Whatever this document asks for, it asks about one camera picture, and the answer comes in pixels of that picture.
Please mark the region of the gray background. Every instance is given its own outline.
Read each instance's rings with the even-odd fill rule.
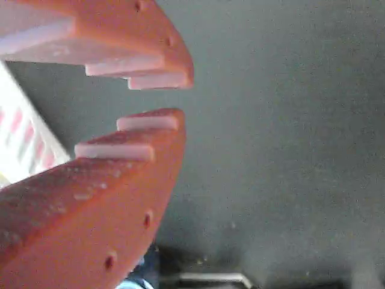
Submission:
[[[188,144],[159,243],[261,284],[385,273],[384,1],[159,2],[194,58],[192,90],[9,64],[65,147],[180,107]]]

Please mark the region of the small hole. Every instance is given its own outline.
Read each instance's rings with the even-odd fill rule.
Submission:
[[[135,9],[137,12],[144,11],[145,8],[146,8],[146,3],[144,3],[144,1],[138,0],[135,2]]]
[[[106,269],[106,271],[112,270],[116,260],[117,260],[117,254],[115,252],[110,253],[110,255],[104,261],[104,268]]]
[[[148,211],[146,213],[146,215],[144,216],[144,222],[143,222],[143,225],[146,229],[148,229],[150,226],[151,226],[151,223],[152,223],[152,217],[153,217],[153,214],[152,214],[152,211]]]
[[[166,38],[166,45],[168,47],[172,47],[174,45],[174,41],[173,41],[173,39],[171,37],[167,37]]]

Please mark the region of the orange comb-like part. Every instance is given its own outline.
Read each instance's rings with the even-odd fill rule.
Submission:
[[[0,57],[84,64],[131,89],[194,82],[189,52],[154,0],[0,0]]]
[[[76,160],[0,191],[0,288],[113,288],[135,267],[174,187],[185,125],[177,109],[132,118],[127,129],[77,145]],[[116,145],[119,154],[100,158],[87,150],[103,155]],[[152,157],[135,157],[133,145]]]

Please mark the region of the white notch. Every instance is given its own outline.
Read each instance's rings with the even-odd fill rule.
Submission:
[[[88,144],[75,146],[77,158],[118,158],[137,161],[153,161],[154,148],[149,144]]]
[[[121,117],[116,121],[119,131],[130,129],[172,129],[178,130],[178,119],[174,116],[140,116],[140,117]]]

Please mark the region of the orange plastic piece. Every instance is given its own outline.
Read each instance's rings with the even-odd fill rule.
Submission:
[[[86,143],[127,145],[120,155],[80,157],[0,191],[0,288],[114,288],[135,267],[174,187],[185,125],[177,109],[124,119],[127,130]]]
[[[0,57],[84,64],[131,89],[194,82],[189,52],[154,0],[0,0]]]

